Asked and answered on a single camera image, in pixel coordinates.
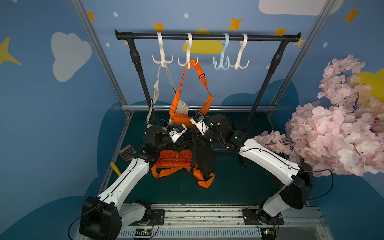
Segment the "orange sling bag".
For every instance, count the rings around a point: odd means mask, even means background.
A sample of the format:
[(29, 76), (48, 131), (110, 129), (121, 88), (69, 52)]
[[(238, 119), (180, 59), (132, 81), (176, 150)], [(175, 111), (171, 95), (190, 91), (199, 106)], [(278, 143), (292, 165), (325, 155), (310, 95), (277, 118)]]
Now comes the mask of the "orange sling bag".
[[(211, 104), (212, 104), (214, 97), (208, 89), (208, 83), (206, 80), (206, 75), (205, 75), (204, 71), (201, 69), (201, 66), (198, 63), (198, 60), (190, 61), (190, 65), (195, 68), (201, 83), (203, 84), (203, 86), (205, 87), (205, 89), (208, 91), (208, 94), (209, 94), (209, 97), (205, 101), (205, 104), (200, 109), (200, 112), (203, 115), (206, 115), (208, 113), (210, 107), (211, 107)], [(176, 110), (178, 109), (179, 101), (181, 99), (183, 81), (184, 81), (184, 76), (186, 74), (187, 69), (188, 69), (188, 67), (185, 67), (185, 70), (184, 70), (183, 75), (182, 75), (181, 83), (180, 83), (180, 86), (179, 86), (179, 88), (175, 94), (174, 100), (172, 102), (172, 105), (171, 105), (171, 108), (169, 111), (169, 115), (170, 115), (172, 122), (175, 125), (185, 125), (187, 129), (190, 129), (190, 128), (194, 127), (194, 125), (191, 122), (192, 118), (189, 117), (188, 115), (179, 114), (176, 112)]]

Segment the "black sling bag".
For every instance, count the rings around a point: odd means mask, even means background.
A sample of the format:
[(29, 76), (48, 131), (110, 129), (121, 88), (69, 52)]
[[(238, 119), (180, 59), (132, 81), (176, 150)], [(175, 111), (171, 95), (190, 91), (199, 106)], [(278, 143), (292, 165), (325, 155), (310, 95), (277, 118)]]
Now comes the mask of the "black sling bag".
[(215, 150), (204, 140), (201, 133), (187, 131), (182, 138), (185, 140), (184, 146), (192, 153), (191, 168), (194, 169), (198, 165), (204, 181), (208, 181), (214, 170)]

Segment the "white canvas bag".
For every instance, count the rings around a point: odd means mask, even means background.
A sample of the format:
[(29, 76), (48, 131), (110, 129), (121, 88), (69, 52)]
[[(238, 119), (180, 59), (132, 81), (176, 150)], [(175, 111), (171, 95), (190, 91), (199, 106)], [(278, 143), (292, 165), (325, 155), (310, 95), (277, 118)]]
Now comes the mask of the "white canvas bag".
[[(149, 108), (149, 113), (147, 115), (147, 128), (151, 127), (152, 125), (150, 124), (150, 117), (152, 115), (152, 112), (153, 112), (153, 109), (154, 109), (154, 105), (156, 103), (156, 101), (158, 100), (159, 98), (159, 79), (160, 79), (160, 70), (161, 70), (162, 66), (159, 66), (159, 70), (158, 70), (158, 75), (157, 75), (157, 81), (156, 83), (154, 84), (154, 97), (151, 99), (151, 102), (150, 102), (150, 108)], [(164, 68), (167, 72), (167, 75), (169, 77), (169, 80), (170, 80), (170, 85), (172, 87), (172, 89), (174, 90), (174, 92), (176, 93), (176, 85), (172, 79), (172, 76), (170, 74), (170, 70), (168, 68), (168, 65), (167, 64), (164, 64)], [(179, 100), (178, 102), (178, 106), (177, 106), (177, 109), (176, 109), (176, 113), (178, 114), (183, 114), (183, 115), (188, 115), (189, 113), (189, 107), (187, 106), (187, 104), (183, 101), (183, 100)]]

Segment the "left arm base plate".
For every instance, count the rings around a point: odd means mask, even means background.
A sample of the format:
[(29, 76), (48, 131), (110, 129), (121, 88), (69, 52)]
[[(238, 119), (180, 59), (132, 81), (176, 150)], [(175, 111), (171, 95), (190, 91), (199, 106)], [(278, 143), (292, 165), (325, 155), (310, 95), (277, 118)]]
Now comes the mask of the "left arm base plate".
[(151, 210), (150, 218), (148, 221), (148, 226), (163, 226), (165, 221), (165, 210)]

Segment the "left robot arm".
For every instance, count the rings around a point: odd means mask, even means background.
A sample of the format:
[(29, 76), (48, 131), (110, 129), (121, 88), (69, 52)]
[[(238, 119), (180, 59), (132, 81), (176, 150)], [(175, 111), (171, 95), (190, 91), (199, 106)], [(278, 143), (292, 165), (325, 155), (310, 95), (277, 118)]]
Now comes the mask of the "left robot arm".
[(93, 240), (115, 240), (123, 225), (148, 221), (150, 205), (136, 202), (128, 207), (123, 203), (136, 184), (160, 158), (160, 152), (172, 149), (181, 152), (178, 139), (187, 131), (184, 124), (170, 125), (164, 129), (150, 126), (145, 134), (146, 142), (134, 154), (130, 165), (123, 173), (96, 198), (88, 197), (82, 206), (80, 234)]

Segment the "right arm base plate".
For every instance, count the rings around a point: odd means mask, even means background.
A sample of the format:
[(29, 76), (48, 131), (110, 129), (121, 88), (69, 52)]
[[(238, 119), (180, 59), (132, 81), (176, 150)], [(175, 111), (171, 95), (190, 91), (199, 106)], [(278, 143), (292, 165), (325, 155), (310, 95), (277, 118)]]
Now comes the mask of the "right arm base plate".
[(264, 210), (243, 209), (243, 219), (245, 225), (283, 225), (284, 220), (281, 213), (271, 217)]

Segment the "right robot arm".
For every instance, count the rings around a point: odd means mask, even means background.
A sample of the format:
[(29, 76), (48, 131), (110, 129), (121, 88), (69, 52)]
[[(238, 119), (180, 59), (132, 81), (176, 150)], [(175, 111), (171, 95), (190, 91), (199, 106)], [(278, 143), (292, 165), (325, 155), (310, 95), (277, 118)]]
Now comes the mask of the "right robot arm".
[(282, 188), (265, 199), (258, 208), (255, 215), (260, 224), (270, 224), (282, 211), (289, 208), (301, 210), (304, 207), (313, 189), (313, 174), (316, 173), (311, 166), (293, 163), (263, 147), (244, 132), (233, 131), (222, 115), (214, 115), (207, 121), (200, 117), (199, 120), (196, 126), (209, 142), (218, 143), (258, 164), (281, 182)]

